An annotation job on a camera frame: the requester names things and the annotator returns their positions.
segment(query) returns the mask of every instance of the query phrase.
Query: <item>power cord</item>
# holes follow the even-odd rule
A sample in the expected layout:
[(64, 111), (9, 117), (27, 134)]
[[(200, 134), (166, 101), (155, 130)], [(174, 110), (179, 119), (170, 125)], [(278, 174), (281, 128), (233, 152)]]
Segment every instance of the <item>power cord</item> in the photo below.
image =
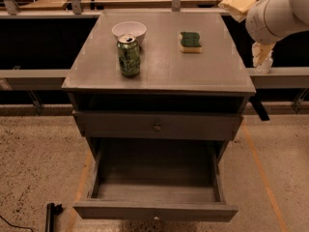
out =
[(31, 230), (32, 232), (34, 232), (32, 228), (29, 228), (29, 227), (21, 227), (21, 226), (16, 226), (16, 225), (10, 224), (10, 223), (9, 223), (8, 221), (6, 221), (1, 215), (0, 215), (0, 218), (3, 219), (6, 223), (8, 223), (8, 224), (10, 225), (10, 227), (13, 227), (13, 228), (21, 228), (21, 229), (28, 229), (28, 230)]

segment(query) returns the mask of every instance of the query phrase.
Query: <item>soda can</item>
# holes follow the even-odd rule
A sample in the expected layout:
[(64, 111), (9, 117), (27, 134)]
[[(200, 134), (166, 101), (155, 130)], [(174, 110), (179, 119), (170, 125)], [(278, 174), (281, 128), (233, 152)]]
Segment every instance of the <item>soda can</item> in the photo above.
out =
[(118, 38), (118, 60), (122, 75), (131, 77), (139, 74), (139, 45), (135, 36), (125, 34)]

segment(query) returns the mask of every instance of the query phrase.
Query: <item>drawer handle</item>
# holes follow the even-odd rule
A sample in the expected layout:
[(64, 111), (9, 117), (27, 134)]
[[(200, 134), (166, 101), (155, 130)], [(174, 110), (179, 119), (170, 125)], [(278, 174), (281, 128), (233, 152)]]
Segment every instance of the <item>drawer handle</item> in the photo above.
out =
[(162, 126), (159, 122), (156, 122), (154, 125), (154, 131), (161, 131), (162, 130)]

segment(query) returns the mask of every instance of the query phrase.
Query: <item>speckled floor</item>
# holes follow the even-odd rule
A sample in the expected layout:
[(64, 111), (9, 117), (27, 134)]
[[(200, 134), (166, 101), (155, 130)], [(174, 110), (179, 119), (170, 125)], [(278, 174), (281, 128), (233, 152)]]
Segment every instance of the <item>speckled floor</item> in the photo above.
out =
[[(61, 232), (308, 231), (308, 136), (309, 115), (245, 117), (219, 165), (227, 203), (239, 205), (229, 223), (83, 220), (72, 203), (87, 195), (93, 161), (70, 107), (0, 107), (0, 215), (41, 232), (54, 202)], [(0, 231), (30, 230), (0, 219)]]

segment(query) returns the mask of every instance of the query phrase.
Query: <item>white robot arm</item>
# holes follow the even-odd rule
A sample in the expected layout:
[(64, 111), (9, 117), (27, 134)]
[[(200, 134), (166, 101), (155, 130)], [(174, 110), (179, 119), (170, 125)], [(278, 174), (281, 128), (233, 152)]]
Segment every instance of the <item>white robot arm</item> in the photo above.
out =
[(309, 31), (309, 0), (260, 0), (248, 11), (245, 27), (259, 44), (274, 44)]

